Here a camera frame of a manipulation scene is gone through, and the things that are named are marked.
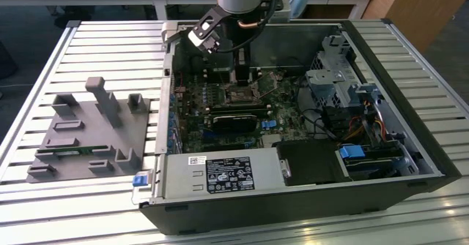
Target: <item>table leg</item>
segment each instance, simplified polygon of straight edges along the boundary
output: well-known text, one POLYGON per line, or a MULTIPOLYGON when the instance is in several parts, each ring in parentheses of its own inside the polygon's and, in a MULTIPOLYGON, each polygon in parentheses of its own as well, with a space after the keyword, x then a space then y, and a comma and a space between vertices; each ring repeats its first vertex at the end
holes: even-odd
POLYGON ((361 19, 361 16, 364 15, 366 10, 368 3, 369 3, 369 0, 356 0, 356 4, 353 5, 349 19, 361 19))
POLYGON ((168 20, 167 14, 167 0, 153 0, 156 16, 159 20, 168 20))

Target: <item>floor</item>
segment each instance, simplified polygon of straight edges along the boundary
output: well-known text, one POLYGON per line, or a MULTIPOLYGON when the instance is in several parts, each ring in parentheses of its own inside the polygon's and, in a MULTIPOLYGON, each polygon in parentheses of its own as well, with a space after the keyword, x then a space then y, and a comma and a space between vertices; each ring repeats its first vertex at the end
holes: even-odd
MULTIPOLYGON (((208 7, 169 7, 175 19, 196 19, 208 7)), ((0 41, 17 64, 19 71, 0 80, 0 141, 15 120, 32 85, 43 70, 63 29, 53 25, 53 16, 45 7, 0 7, 0 41)), ((92 20, 144 20, 141 6, 100 6, 92 20)), ((469 1, 448 23, 425 57, 449 84, 469 102, 469 1)))

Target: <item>blue latch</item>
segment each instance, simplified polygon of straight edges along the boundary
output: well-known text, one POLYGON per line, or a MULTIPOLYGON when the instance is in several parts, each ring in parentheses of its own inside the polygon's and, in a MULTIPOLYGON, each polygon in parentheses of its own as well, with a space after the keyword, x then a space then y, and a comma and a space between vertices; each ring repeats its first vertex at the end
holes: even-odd
POLYGON ((261 122, 262 129, 268 130, 268 129, 273 128, 274 126, 277 126, 277 121, 276 120, 262 121, 261 122))
POLYGON ((148 185, 148 175, 136 175, 133 177, 132 185, 136 186, 147 186, 148 185))
POLYGON ((362 158, 365 157, 364 149, 360 145, 345 145, 338 149, 342 158, 362 158))

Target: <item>aluminum profile table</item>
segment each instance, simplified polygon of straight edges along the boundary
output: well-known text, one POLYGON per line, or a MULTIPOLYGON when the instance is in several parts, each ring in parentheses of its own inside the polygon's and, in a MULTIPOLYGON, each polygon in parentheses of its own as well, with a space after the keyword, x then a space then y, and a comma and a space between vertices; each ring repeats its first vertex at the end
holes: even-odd
MULTIPOLYGON (((140 92, 152 100, 144 167, 155 164, 163 22, 83 22, 80 27, 65 29, 0 146, 0 244, 468 242, 468 105, 392 24, 357 21, 354 25, 461 171, 458 181, 410 197, 386 211, 188 236, 163 235, 137 211, 131 201, 132 176, 27 183, 27 169, 55 114, 49 106, 55 94, 72 92, 77 100, 92 100, 84 89, 89 76, 105 78, 105 88, 117 98, 140 92)), ((358 66, 372 82, 365 65, 358 66)))

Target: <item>motherboard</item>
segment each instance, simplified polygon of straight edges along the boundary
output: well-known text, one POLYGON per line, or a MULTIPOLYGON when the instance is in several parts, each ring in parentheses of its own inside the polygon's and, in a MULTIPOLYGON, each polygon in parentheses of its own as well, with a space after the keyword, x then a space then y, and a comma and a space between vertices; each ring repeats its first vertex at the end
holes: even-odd
POLYGON ((308 137, 297 109, 296 81, 280 69, 257 69, 246 86, 229 83, 225 71, 175 81, 184 153, 268 148, 308 137))

